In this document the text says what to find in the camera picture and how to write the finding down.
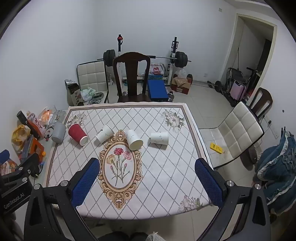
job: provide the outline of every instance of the bottle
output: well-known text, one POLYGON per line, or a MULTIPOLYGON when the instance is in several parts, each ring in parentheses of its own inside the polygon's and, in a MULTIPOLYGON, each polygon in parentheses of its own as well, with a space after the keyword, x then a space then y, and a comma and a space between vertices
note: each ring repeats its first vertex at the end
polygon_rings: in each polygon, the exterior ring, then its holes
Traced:
POLYGON ((44 137, 46 132, 45 127, 39 123, 34 113, 27 112, 27 114, 28 114, 27 120, 30 123, 30 125, 37 131, 40 137, 44 137))

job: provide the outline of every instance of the weight plate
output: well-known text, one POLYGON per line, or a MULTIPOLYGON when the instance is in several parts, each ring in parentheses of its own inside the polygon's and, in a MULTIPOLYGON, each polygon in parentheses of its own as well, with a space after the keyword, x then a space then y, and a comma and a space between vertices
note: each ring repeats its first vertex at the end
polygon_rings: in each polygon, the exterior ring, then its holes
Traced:
POLYGON ((174 64, 178 68, 183 68, 182 63, 183 63, 183 54, 182 52, 177 51, 175 54, 175 61, 174 64))
POLYGON ((109 66, 113 66, 113 59, 115 58, 115 50, 111 49, 109 52, 109 66))
POLYGON ((184 52, 177 51, 175 54, 175 66, 178 68, 184 68, 187 65, 188 58, 184 52))
POLYGON ((220 93, 221 92, 221 89, 222 89, 222 84, 221 84, 221 81, 216 81, 215 82, 215 90, 218 92, 218 93, 220 93))
POLYGON ((183 67, 185 67, 188 63, 188 57, 187 54, 183 53, 183 67))
POLYGON ((103 60, 105 62, 105 64, 107 66, 109 66, 109 53, 110 53, 110 50, 107 50, 104 54, 103 54, 103 60))

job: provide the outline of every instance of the white tablecloth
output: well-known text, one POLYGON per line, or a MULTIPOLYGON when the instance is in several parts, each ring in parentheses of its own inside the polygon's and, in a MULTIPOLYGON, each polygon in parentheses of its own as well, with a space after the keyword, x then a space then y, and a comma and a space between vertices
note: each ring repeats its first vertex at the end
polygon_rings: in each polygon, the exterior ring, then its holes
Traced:
POLYGON ((81 216, 108 219, 147 219, 199 209, 209 198, 194 171, 195 160, 210 158, 186 104, 117 103, 70 107, 66 121, 85 113, 83 130, 90 141, 76 143, 66 131, 47 165, 46 186, 70 180, 87 161, 98 158, 100 173, 77 207, 81 216), (102 144, 95 138, 108 124, 114 137, 102 144), (144 142, 131 151, 125 131, 133 129, 144 142), (150 142, 152 132, 168 131, 169 145, 150 142))

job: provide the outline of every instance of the suitcase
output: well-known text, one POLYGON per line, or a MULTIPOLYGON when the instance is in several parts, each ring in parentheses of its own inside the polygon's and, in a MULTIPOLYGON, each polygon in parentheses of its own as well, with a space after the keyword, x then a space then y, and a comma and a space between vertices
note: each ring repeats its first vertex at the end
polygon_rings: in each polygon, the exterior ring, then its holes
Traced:
POLYGON ((246 92, 246 87, 238 81, 235 81, 230 90, 230 96, 237 101, 241 101, 246 92))

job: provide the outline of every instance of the box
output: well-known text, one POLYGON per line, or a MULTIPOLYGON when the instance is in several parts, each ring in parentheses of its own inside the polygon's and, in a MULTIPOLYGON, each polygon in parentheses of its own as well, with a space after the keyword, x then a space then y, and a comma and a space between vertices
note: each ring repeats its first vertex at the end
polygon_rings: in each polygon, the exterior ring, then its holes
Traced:
POLYGON ((188 91, 190 89, 190 85, 192 84, 192 79, 187 78, 187 83, 184 83, 180 86, 177 86, 177 83, 175 81, 175 78, 172 79, 171 89, 177 92, 181 92, 183 94, 188 94, 188 91))

